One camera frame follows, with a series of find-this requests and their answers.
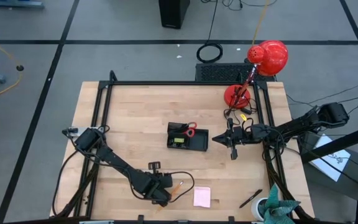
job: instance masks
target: red scissors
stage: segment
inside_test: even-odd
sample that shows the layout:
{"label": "red scissors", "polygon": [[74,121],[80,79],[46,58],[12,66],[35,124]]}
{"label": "red scissors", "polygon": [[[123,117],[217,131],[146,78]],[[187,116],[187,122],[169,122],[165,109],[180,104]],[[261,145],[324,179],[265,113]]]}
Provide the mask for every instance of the red scissors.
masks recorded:
{"label": "red scissors", "polygon": [[186,126],[183,128],[186,129],[183,134],[186,134],[189,138],[192,138],[196,134],[197,123],[190,122],[186,124]]}

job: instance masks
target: wooden tabletop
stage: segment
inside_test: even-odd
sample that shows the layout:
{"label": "wooden tabletop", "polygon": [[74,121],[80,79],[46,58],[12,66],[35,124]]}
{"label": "wooden tabletop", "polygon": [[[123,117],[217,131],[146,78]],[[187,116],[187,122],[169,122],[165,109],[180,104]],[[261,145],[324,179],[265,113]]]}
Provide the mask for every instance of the wooden tabletop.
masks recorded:
{"label": "wooden tabletop", "polygon": [[[87,127],[91,124],[97,87],[98,82],[82,84],[73,126]],[[128,180],[123,175],[113,168],[101,167],[92,219],[136,220],[138,215],[144,215],[145,220],[226,221],[228,216],[234,216],[236,221],[255,220],[250,211],[251,203],[243,208],[239,208],[239,205],[257,189],[263,189],[258,198],[269,194],[266,165],[261,156],[262,145],[237,146],[238,158],[232,161],[230,150],[211,140],[226,130],[223,117],[223,110],[227,108],[223,101],[225,89],[226,86],[113,86],[107,122],[111,130],[106,133],[109,147],[136,169],[147,170],[149,162],[160,161],[162,172],[190,172],[195,178],[195,186],[211,188],[211,208],[194,207],[193,191],[190,191],[156,212],[157,205],[136,199],[131,194]],[[275,124],[291,120],[283,83],[268,83],[268,92]],[[250,93],[254,98],[252,87]],[[261,91],[260,97],[267,121]],[[256,114],[248,117],[258,122]],[[168,122],[190,121],[196,121],[200,129],[209,130],[208,150],[168,149]],[[291,140],[287,146],[298,150],[295,140]],[[69,142],[65,159],[73,151]],[[83,160],[81,154],[75,155],[63,171],[55,204],[58,211],[62,210],[78,188]],[[285,151],[282,160],[289,191],[301,201],[303,209],[314,216],[300,156]],[[181,174],[173,175],[173,186],[181,180],[184,184],[178,193],[191,186],[191,179]],[[82,214],[85,214],[86,196],[82,201]]]}

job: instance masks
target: red lamp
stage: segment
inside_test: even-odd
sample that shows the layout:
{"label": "red lamp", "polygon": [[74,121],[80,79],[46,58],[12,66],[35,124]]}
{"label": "red lamp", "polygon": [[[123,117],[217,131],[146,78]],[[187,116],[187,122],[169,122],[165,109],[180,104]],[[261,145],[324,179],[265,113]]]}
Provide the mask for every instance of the red lamp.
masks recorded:
{"label": "red lamp", "polygon": [[263,76],[274,76],[280,72],[288,60],[288,50],[283,42],[266,40],[248,50],[247,58],[253,63],[251,72],[243,85],[231,85],[224,92],[224,101],[231,108],[241,109],[248,105],[250,93],[249,83],[257,73]]}

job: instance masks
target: red lamp base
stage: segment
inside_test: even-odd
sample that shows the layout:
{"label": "red lamp base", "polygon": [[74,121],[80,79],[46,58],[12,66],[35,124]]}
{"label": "red lamp base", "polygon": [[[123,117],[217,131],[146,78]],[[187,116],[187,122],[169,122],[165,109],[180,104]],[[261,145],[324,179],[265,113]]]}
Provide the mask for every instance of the red lamp base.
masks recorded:
{"label": "red lamp base", "polygon": [[237,99],[236,90],[241,89],[241,87],[242,87],[242,85],[231,85],[224,92],[224,95],[223,95],[224,101],[231,108],[241,109],[241,108],[246,107],[249,103],[251,95],[250,95],[249,91],[246,90],[246,93],[244,95],[242,95],[242,97],[239,99],[237,104],[234,105],[234,103],[236,102],[236,99]]}

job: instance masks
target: red lamp shade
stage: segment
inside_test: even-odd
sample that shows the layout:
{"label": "red lamp shade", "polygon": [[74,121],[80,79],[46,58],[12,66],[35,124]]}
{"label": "red lamp shade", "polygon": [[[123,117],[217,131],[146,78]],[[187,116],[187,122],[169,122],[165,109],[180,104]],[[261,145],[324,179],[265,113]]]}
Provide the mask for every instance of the red lamp shade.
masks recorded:
{"label": "red lamp shade", "polygon": [[258,64],[258,74],[274,76],[280,72],[288,60],[288,50],[279,40],[266,40],[248,50],[250,63]]}

